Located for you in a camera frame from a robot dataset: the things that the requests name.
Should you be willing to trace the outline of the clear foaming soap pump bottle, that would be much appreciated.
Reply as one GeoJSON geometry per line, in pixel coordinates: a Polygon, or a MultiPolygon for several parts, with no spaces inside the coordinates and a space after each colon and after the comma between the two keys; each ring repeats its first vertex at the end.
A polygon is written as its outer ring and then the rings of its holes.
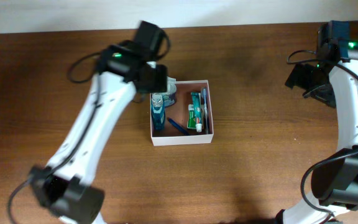
{"type": "Polygon", "coordinates": [[[165,107],[172,106],[176,103],[177,101],[176,92],[177,92],[176,79],[167,77],[167,91],[165,93],[162,93],[165,107]]]}

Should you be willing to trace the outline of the teal mouthwash bottle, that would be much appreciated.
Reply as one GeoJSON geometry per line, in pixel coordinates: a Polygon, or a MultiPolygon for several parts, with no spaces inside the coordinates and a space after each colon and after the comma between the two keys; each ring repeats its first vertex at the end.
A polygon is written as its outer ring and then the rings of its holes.
{"type": "Polygon", "coordinates": [[[165,105],[163,96],[159,93],[152,94],[151,115],[154,130],[163,130],[165,126],[165,105]]]}

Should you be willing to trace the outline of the toothpaste tube white cap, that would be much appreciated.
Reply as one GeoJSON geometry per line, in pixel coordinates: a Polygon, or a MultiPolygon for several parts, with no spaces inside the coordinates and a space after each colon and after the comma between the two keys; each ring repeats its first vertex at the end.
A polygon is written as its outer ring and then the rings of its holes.
{"type": "Polygon", "coordinates": [[[193,102],[193,109],[192,109],[193,116],[191,121],[196,131],[200,133],[203,130],[203,117],[202,117],[200,94],[198,92],[191,92],[191,98],[193,102]]]}

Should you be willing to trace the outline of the blue and white toothbrush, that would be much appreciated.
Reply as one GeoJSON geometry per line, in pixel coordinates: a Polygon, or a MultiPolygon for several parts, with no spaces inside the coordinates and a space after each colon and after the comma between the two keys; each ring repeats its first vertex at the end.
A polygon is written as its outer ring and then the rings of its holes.
{"type": "Polygon", "coordinates": [[[207,104],[207,89],[206,87],[201,89],[201,98],[204,102],[204,126],[206,134],[209,134],[209,114],[208,114],[208,104],[207,104]]]}

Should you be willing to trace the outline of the green soap packet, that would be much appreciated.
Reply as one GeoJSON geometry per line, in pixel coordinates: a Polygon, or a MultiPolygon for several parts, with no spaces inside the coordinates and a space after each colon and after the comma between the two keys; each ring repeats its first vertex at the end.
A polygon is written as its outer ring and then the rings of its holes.
{"type": "Polygon", "coordinates": [[[202,118],[202,109],[200,106],[195,108],[192,104],[188,105],[188,129],[195,129],[200,133],[203,129],[202,118]]]}

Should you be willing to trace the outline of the blue disposable razor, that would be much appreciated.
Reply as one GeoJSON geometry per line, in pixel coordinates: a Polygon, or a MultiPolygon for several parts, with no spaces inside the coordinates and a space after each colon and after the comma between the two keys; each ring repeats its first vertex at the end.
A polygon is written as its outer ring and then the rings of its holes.
{"type": "Polygon", "coordinates": [[[185,130],[183,127],[181,127],[178,123],[176,123],[173,119],[171,118],[167,118],[167,121],[175,128],[177,129],[179,132],[181,132],[184,136],[189,136],[190,133],[185,130]]]}

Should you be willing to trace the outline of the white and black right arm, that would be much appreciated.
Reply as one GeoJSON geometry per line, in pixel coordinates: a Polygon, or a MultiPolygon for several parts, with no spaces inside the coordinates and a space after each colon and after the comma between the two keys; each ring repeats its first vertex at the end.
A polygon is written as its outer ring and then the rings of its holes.
{"type": "Polygon", "coordinates": [[[358,210],[358,41],[320,40],[314,54],[315,59],[294,62],[285,84],[336,109],[337,150],[303,174],[302,199],[281,210],[275,223],[332,223],[358,210]]]}

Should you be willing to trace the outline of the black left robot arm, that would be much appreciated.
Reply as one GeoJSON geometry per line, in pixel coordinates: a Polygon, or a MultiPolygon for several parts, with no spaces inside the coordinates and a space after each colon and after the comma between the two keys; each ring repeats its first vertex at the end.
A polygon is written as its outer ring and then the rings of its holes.
{"type": "Polygon", "coordinates": [[[34,166],[29,184],[41,207],[63,223],[103,223],[104,191],[92,187],[103,149],[136,94],[167,91],[167,68],[157,64],[169,38],[141,21],[135,36],[94,54],[85,103],[58,151],[45,167],[34,166]]]}

